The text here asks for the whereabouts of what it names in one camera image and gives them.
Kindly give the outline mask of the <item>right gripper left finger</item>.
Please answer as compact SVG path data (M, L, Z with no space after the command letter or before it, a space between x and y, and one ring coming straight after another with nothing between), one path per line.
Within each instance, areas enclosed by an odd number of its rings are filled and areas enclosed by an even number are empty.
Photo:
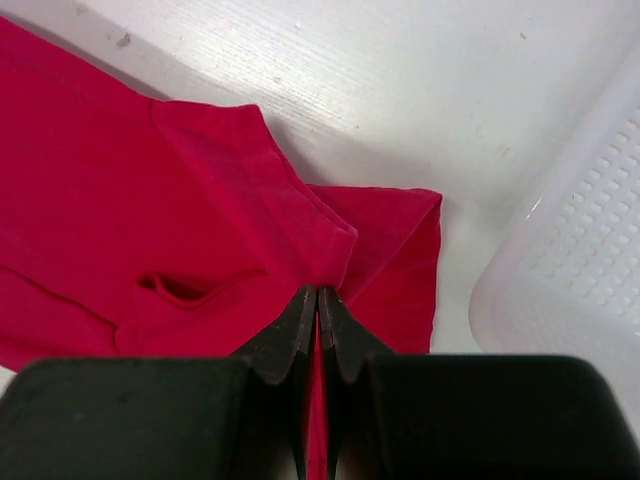
M316 291L225 358L50 359L1 399L5 479L303 479Z

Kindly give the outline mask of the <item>red t-shirt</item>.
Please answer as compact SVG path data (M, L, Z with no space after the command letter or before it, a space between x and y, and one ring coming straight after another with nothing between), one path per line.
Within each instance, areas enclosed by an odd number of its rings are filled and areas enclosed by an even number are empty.
M1 364L225 358L316 291L303 479L329 479L318 294L426 355L438 193L302 181L254 105L144 96L1 24Z

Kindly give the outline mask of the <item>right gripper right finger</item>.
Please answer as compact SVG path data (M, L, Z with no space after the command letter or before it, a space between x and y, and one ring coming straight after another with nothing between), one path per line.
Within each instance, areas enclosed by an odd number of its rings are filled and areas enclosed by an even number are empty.
M558 355L402 355L318 294L326 475L635 479L639 450L607 382Z

